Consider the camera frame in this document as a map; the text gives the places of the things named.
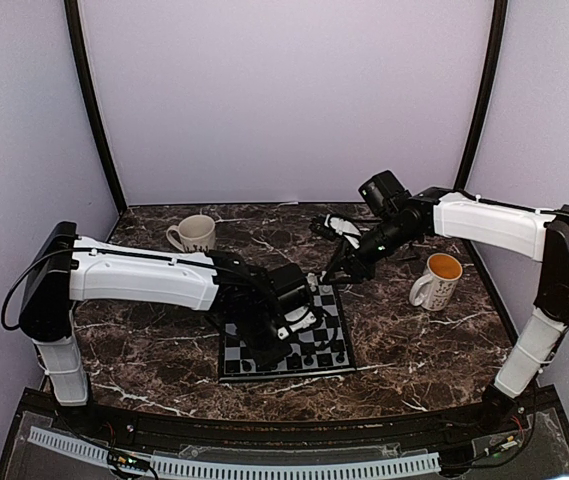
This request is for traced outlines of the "white chess piece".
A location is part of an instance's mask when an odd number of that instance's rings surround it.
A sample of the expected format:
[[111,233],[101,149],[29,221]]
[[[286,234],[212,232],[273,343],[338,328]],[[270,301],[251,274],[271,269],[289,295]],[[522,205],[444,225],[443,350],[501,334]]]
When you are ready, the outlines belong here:
[[315,292],[318,288],[317,277],[314,273],[307,274],[307,283],[312,292]]

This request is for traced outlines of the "black grey chess board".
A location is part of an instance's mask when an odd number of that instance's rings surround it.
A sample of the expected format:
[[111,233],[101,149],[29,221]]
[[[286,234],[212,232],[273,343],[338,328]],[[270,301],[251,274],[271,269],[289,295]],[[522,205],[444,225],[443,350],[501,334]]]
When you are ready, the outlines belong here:
[[[332,285],[322,285],[314,294],[314,303],[323,311],[323,320],[310,330],[300,333],[290,342],[293,352],[273,368],[257,366],[245,343],[237,340],[236,327],[232,323],[225,326],[227,335],[219,341],[218,380],[222,383],[260,382],[279,378],[317,377],[357,370],[350,333],[342,309],[340,292]],[[329,346],[320,352],[316,346],[328,341]],[[336,355],[345,352],[343,364],[335,362]],[[287,358],[293,354],[301,357],[301,369],[289,370]],[[306,366],[304,357],[312,355],[314,363]],[[243,372],[241,361],[253,364],[252,372]]]

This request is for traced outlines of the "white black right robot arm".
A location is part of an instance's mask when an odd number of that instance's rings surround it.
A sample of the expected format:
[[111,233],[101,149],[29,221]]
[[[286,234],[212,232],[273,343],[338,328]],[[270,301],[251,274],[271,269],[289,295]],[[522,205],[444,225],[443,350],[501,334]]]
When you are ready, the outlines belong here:
[[378,261],[425,236],[473,241],[540,263],[533,312],[474,413],[481,432],[498,432],[569,332],[569,205],[539,209],[442,187],[411,194],[390,171],[370,178],[359,193],[374,216],[369,230],[334,214],[310,225],[313,233],[338,244],[322,273],[325,283],[371,280]]

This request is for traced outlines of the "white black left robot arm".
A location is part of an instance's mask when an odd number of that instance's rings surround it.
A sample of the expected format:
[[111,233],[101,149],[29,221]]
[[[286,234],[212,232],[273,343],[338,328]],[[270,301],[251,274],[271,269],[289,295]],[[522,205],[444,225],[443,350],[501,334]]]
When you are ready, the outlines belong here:
[[233,323],[260,367],[281,361],[293,335],[319,318],[307,276],[295,263],[267,270],[225,251],[167,253],[117,246],[58,223],[35,259],[10,287],[23,292],[19,317],[2,327],[23,331],[33,342],[65,417],[84,436],[105,427],[104,412],[91,401],[72,322],[74,303],[125,300],[185,307]]

